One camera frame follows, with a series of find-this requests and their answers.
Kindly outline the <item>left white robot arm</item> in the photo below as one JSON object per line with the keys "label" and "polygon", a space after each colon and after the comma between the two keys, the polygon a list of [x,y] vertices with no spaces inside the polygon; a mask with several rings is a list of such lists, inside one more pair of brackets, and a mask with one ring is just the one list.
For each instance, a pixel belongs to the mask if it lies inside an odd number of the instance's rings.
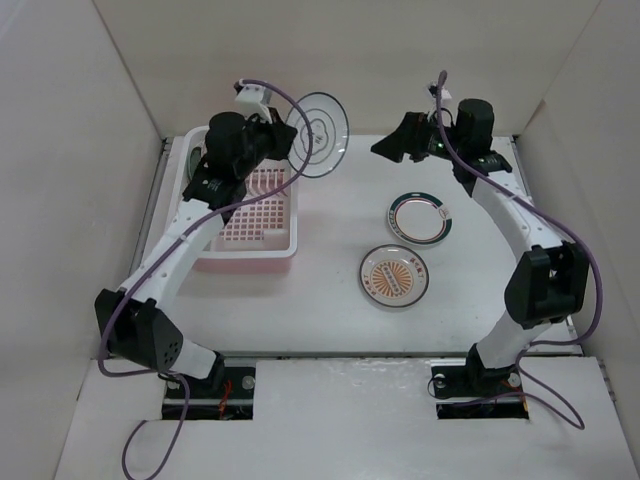
{"label": "left white robot arm", "polygon": [[223,356],[188,340],[166,311],[204,247],[247,204],[246,180],[266,159],[284,160],[297,135],[273,107],[270,117],[236,112],[214,115],[202,155],[168,229],[133,275],[102,290],[94,307],[107,354],[141,372],[189,378],[204,397],[223,387]]}

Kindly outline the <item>white plate quatrefoil motif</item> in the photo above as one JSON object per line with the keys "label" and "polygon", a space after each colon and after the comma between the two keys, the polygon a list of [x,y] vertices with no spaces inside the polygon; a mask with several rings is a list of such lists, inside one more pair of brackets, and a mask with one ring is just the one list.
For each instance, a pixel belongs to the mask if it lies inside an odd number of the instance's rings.
{"label": "white plate quatrefoil motif", "polygon": [[332,173],[346,154],[350,127],[341,102],[326,92],[312,92],[298,101],[311,126],[311,141],[307,125],[298,110],[292,108],[285,123],[295,127],[298,135],[289,153],[289,164],[295,171],[302,167],[311,148],[312,155],[302,175],[321,178]]}

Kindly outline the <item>small blue patterned plate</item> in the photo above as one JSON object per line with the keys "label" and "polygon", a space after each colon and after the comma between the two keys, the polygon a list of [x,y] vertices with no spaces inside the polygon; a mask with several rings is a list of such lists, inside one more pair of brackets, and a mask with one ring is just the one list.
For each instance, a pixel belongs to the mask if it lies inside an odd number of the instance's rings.
{"label": "small blue patterned plate", "polygon": [[187,159],[187,162],[186,162],[186,175],[187,175],[187,179],[188,179],[188,181],[191,181],[191,180],[193,179],[193,177],[194,177],[194,175],[195,175],[195,172],[196,172],[196,170],[197,170],[197,167],[198,167],[198,165],[197,165],[197,166],[194,166],[194,165],[191,163],[191,160],[190,160],[191,152],[190,152],[190,154],[189,154],[189,156],[188,156],[188,159]]}

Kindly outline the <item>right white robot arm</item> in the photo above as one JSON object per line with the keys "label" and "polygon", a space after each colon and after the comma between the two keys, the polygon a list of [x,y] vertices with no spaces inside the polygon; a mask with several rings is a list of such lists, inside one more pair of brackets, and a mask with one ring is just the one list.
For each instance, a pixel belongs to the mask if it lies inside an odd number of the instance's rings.
{"label": "right white robot arm", "polygon": [[494,112],[466,100],[450,126],[438,115],[408,112],[370,150],[394,163],[428,156],[446,159],[456,181],[491,217],[517,261],[504,290],[505,312],[469,350],[461,370],[469,394],[489,394],[514,371],[516,358],[550,325],[579,311],[589,263],[584,247],[562,239],[515,189],[509,162],[492,148]]}

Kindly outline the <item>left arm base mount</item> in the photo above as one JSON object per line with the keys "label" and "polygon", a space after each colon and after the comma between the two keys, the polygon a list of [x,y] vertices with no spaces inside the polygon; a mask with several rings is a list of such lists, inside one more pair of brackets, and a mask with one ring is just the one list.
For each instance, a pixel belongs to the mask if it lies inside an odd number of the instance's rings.
{"label": "left arm base mount", "polygon": [[253,419],[256,363],[224,356],[214,364],[207,379],[184,375],[189,392],[174,376],[160,373],[165,383],[161,404],[162,420],[179,420],[187,406],[187,421],[245,421]]}

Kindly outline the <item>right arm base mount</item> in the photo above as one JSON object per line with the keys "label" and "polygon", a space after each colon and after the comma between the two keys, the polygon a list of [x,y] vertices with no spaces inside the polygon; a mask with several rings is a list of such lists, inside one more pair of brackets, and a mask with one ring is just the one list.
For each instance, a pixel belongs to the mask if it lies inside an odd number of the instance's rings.
{"label": "right arm base mount", "polygon": [[439,420],[528,420],[522,382],[514,365],[486,368],[475,346],[462,363],[431,363],[429,385]]}

